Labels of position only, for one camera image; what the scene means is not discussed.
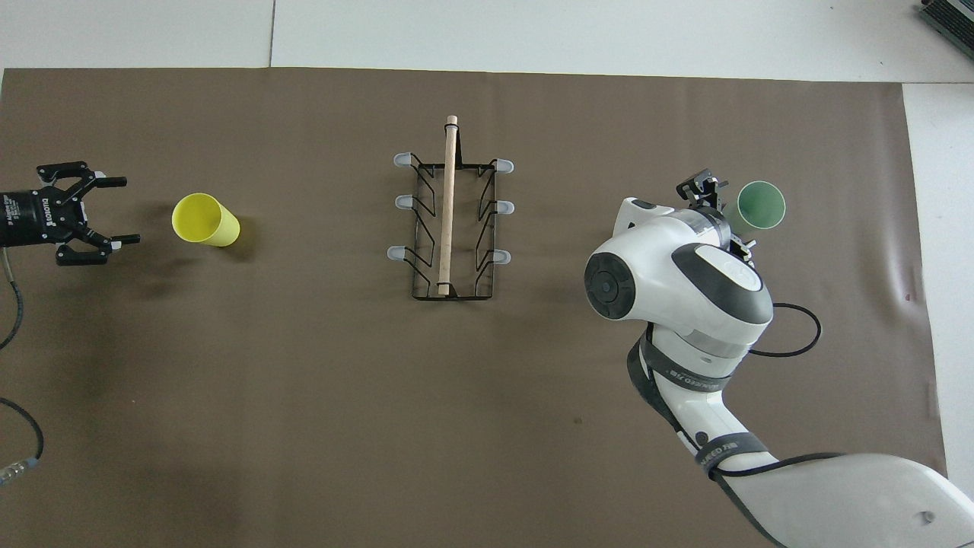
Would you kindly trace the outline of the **grey ribbed device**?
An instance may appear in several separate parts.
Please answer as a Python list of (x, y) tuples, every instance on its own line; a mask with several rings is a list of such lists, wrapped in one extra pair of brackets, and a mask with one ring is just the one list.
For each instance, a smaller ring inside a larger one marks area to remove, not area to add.
[(921, 18), (961, 41), (974, 41), (974, 0), (921, 0)]

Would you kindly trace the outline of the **green plastic cup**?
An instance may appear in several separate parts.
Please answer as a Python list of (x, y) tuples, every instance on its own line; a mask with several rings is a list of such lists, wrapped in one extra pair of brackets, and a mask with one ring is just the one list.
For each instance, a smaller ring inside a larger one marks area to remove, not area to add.
[(748, 234), (776, 228), (786, 215), (787, 204), (782, 191), (764, 180), (751, 181), (742, 187), (728, 215), (734, 232)]

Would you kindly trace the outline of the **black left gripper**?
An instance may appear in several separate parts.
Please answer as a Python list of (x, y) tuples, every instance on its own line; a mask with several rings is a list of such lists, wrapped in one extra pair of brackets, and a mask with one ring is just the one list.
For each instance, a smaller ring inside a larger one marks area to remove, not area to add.
[[(0, 247), (59, 244), (56, 264), (83, 266), (107, 264), (112, 253), (142, 242), (140, 234), (108, 237), (81, 225), (81, 199), (94, 188), (124, 187), (126, 177), (108, 177), (74, 161), (38, 167), (38, 177), (53, 190), (0, 192)], [(77, 178), (66, 190), (56, 181)], [(69, 241), (80, 240), (88, 249), (74, 250)]]

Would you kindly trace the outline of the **brown table mat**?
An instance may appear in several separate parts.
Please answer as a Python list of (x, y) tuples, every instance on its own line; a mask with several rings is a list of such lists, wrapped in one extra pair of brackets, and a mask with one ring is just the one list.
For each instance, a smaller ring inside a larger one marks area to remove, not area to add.
[[(403, 152), (514, 162), (489, 301), (410, 296)], [(11, 251), (0, 395), (46, 434), (0, 489), (0, 548), (770, 548), (642, 401), (642, 333), (584, 293), (634, 196), (713, 170), (779, 186), (755, 261), (824, 326), (751, 356), (728, 406), (779, 457), (945, 470), (900, 84), (316, 69), (7, 70), (0, 187), (88, 161), (107, 265)], [(186, 242), (174, 206), (237, 216)]]

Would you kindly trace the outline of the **yellow plastic cup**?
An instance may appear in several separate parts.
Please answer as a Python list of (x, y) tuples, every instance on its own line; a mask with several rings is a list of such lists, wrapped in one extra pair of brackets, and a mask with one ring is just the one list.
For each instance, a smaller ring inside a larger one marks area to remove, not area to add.
[(237, 216), (202, 192), (189, 194), (174, 206), (171, 225), (182, 240), (212, 247), (228, 247), (240, 236)]

